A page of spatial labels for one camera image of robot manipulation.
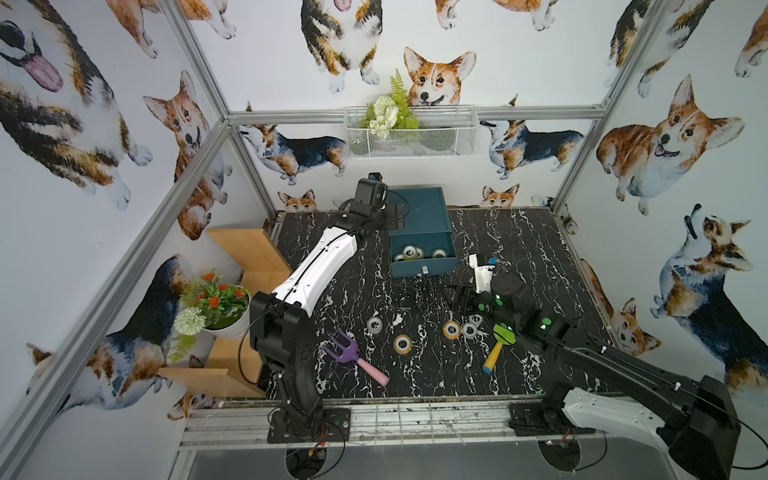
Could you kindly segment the teal drawer cabinet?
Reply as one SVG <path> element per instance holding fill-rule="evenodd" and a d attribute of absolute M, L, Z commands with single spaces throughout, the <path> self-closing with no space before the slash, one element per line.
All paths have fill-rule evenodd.
<path fill-rule="evenodd" d="M 405 226 L 389 231 L 391 276 L 415 278 L 452 273 L 458 263 L 453 242 L 453 228 L 441 187 L 392 189 L 390 204 L 405 207 Z M 425 258 L 394 262 L 406 245 L 422 248 Z M 432 258 L 435 249 L 444 249 L 447 258 Z"/>

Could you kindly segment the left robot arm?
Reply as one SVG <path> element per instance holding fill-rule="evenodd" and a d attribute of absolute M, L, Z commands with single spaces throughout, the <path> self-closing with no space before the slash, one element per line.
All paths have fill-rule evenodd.
<path fill-rule="evenodd" d="M 359 244 L 379 230 L 402 228 L 407 216 L 407 208 L 397 203 L 369 206 L 348 200 L 344 205 L 288 279 L 269 294 L 256 293 L 250 304 L 251 349 L 278 375 L 283 408 L 302 418 L 322 408 L 314 380 L 317 337 L 311 320 L 321 294 Z"/>

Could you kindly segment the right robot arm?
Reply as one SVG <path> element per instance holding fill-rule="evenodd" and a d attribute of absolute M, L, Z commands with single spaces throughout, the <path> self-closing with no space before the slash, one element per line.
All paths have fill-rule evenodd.
<path fill-rule="evenodd" d="M 616 397 L 556 383 L 532 407 L 513 407 L 510 427 L 523 436 L 600 430 L 654 447 L 697 479 L 727 479 L 741 424 L 727 387 L 654 367 L 591 334 L 578 318 L 563 319 L 537 304 L 514 273 L 488 287 L 452 286 L 448 305 L 479 316 L 502 346 L 522 346 L 562 366 L 581 370 L 618 391 Z"/>

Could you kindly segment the orange tape roll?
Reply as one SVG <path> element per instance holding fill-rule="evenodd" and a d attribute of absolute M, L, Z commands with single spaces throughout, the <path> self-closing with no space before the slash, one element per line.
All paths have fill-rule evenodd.
<path fill-rule="evenodd" d="M 456 340 L 461 336 L 461 326 L 455 321 L 447 321 L 443 327 L 442 332 L 449 340 Z"/>
<path fill-rule="evenodd" d="M 408 354 L 412 349 L 412 340 L 407 335 L 399 335 L 394 340 L 394 349 L 400 355 Z"/>

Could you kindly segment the green toy shovel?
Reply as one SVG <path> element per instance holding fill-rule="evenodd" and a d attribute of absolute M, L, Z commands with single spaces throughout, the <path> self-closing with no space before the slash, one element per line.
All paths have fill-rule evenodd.
<path fill-rule="evenodd" d="M 517 341 L 513 327 L 505 323 L 495 324 L 493 327 L 493 335 L 496 343 L 491 349 L 482 367 L 483 372 L 488 375 L 493 373 L 503 348 L 505 346 L 514 345 Z"/>

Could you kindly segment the fern and white flowers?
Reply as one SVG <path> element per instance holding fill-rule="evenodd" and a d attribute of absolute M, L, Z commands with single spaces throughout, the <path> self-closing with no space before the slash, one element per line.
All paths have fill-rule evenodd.
<path fill-rule="evenodd" d="M 390 93 L 380 95 L 367 106 L 360 127 L 380 140 L 396 132 L 418 130 L 420 123 L 409 106 L 408 92 L 398 70 L 390 78 Z"/>

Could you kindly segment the purple toy garden fork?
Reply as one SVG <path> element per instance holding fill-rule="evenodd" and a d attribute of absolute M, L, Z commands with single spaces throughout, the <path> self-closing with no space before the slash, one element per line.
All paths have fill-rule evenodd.
<path fill-rule="evenodd" d="M 382 387 L 389 384 L 390 378 L 386 374 L 359 356 L 357 342 L 343 329 L 338 329 L 321 350 L 339 364 L 356 364 Z"/>

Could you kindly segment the potted red flower plant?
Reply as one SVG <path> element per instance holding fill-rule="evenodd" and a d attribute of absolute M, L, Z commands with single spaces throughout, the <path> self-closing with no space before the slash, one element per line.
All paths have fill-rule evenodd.
<path fill-rule="evenodd" d="M 169 364 L 185 359 L 202 333 L 234 340 L 248 327 L 251 295 L 247 288 L 228 284 L 214 270 L 200 276 L 185 288 L 181 308 L 173 321 Z"/>

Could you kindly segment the wooden corner shelf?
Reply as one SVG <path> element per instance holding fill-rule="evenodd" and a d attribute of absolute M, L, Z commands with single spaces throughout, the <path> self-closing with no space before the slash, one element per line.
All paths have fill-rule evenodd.
<path fill-rule="evenodd" d="M 159 375 L 211 397 L 262 399 L 263 363 L 247 344 L 251 300 L 270 293 L 291 269 L 262 229 L 214 229 L 209 236 L 241 267 L 242 278 L 226 283 L 212 270 L 186 288 L 174 330 L 183 337 L 211 334 L 214 345 L 203 367 L 166 367 Z"/>

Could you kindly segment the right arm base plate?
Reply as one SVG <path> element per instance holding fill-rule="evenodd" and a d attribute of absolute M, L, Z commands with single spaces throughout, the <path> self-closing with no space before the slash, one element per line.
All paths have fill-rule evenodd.
<path fill-rule="evenodd" d="M 571 423 L 565 414 L 544 402 L 512 403 L 508 406 L 508 426 L 519 437 L 593 434 L 595 429 L 581 428 Z"/>

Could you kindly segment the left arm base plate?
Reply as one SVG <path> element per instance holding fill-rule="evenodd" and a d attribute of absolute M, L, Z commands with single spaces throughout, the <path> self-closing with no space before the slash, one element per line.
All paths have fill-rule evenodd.
<path fill-rule="evenodd" d="M 269 444 L 346 442 L 350 437 L 352 411 L 348 408 L 321 408 L 305 417 L 285 408 L 269 417 Z"/>

